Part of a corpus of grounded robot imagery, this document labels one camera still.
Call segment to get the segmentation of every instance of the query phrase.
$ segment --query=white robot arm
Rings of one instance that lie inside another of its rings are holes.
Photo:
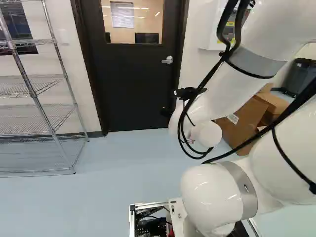
[[[217,145],[222,134],[212,120],[237,111],[297,51],[316,41],[315,9],[314,0],[259,1],[243,26],[240,47],[211,78],[207,91],[189,107],[183,121],[185,138],[206,147]],[[173,135],[179,129],[182,110],[182,105],[177,106],[171,117],[169,131]],[[285,205],[315,204],[315,121],[313,97],[273,132],[266,133],[248,157],[186,171],[181,193],[190,222],[206,237],[225,236],[236,221]]]

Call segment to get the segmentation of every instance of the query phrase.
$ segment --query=baseboard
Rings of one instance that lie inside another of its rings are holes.
[[[87,132],[89,138],[103,137],[102,131]]]
[[[95,131],[95,132],[87,132],[87,135],[89,138],[97,138],[97,137],[103,137],[102,131]],[[61,139],[72,139],[76,136],[84,137],[84,133],[63,133],[63,134],[57,134],[57,137]],[[5,136],[0,137],[1,140],[13,140],[18,141],[19,139],[41,139],[41,138],[51,138],[51,135],[43,134],[43,135],[24,135],[24,136]]]
[[[282,87],[273,87],[271,91],[283,91]]]

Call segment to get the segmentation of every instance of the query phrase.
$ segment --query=cardboard box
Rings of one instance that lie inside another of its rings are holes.
[[[288,107],[289,103],[276,95],[257,93],[237,112],[226,118],[216,120],[222,128],[224,140],[236,148],[260,131],[261,126],[267,126],[277,119]],[[249,154],[255,142],[236,152],[240,156]]]
[[[257,93],[253,96],[256,100],[268,105],[267,111],[273,115],[280,115],[289,106],[289,102],[271,93]]]
[[[222,128],[224,140],[235,148],[255,135],[268,106],[267,103],[253,97],[234,114],[217,119],[216,123]],[[255,142],[240,149],[237,154],[240,156],[249,154],[254,144]]]
[[[269,93],[273,87],[273,83],[267,83],[264,87],[259,90],[258,93]]]

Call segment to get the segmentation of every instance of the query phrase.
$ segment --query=gray trash can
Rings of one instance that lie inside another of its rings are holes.
[[[293,98],[300,94],[316,77],[316,61],[306,58],[297,58],[283,82],[282,92]]]

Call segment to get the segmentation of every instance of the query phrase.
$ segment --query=wire shelving unit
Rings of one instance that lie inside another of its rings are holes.
[[[0,177],[74,174],[79,155],[89,138],[69,82],[45,0],[0,0],[3,3],[38,1],[43,6],[51,39],[12,39],[2,10],[0,30],[6,40],[0,49],[9,50],[21,76],[0,77],[0,98],[31,97],[34,105],[0,106]],[[17,49],[35,45],[54,45],[63,74],[28,75]],[[71,104],[41,104],[38,95],[64,80]],[[69,120],[80,123],[81,132],[57,131]]]

